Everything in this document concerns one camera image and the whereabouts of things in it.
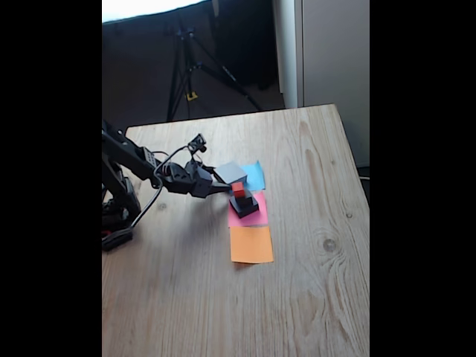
blue sticky note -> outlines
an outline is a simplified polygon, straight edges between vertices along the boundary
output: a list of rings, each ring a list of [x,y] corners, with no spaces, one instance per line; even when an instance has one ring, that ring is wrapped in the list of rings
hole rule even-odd
[[[250,191],[258,191],[265,189],[265,176],[260,162],[256,161],[256,164],[241,166],[243,171],[246,172],[248,177],[246,178],[245,188]]]

pink sticky note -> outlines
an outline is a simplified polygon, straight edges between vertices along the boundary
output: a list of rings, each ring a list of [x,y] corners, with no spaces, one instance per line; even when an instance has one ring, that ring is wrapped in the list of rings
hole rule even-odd
[[[252,214],[239,218],[231,203],[228,203],[228,227],[249,227],[250,225],[267,225],[268,211],[266,210],[266,200],[263,191],[253,194],[258,201],[260,209]]]

gray block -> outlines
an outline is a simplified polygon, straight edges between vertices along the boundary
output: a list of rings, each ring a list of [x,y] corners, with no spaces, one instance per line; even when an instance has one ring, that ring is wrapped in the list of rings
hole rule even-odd
[[[234,182],[246,182],[246,172],[233,161],[215,169],[215,177],[224,184],[233,184]]]

white wall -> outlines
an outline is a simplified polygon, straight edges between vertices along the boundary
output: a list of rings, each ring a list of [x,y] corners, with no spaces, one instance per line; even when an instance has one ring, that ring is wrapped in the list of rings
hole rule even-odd
[[[370,0],[302,7],[304,106],[335,103],[356,165],[370,166]]]
[[[286,108],[297,108],[303,106],[300,0],[273,0],[273,11],[280,91]]]

tripod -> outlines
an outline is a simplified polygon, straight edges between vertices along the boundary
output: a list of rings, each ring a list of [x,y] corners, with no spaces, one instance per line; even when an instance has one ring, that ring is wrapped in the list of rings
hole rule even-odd
[[[182,93],[185,94],[187,99],[187,110],[190,118],[190,107],[188,102],[198,98],[198,95],[192,90],[191,77],[192,73],[196,69],[201,69],[206,74],[209,74],[219,82],[225,84],[226,86],[234,89],[246,99],[248,99],[251,104],[257,109],[258,112],[262,111],[260,105],[251,97],[251,95],[237,82],[237,79],[230,73],[230,71],[221,64],[197,39],[195,35],[194,28],[188,28],[183,30],[182,28],[176,33],[176,36],[180,39],[184,52],[184,61],[185,61],[185,71],[180,73],[179,71],[179,60],[180,60],[180,49],[181,46],[177,45],[175,48],[175,56],[173,61],[173,73],[172,73],[172,84],[170,86],[169,94],[169,106],[167,109],[167,122],[173,120],[179,107],[180,100],[182,98]],[[195,61],[193,57],[193,52],[191,48],[192,40],[215,62],[215,64],[221,69],[221,73],[218,71],[209,68],[204,65],[202,62]],[[180,76],[180,83],[177,87],[177,75]]]

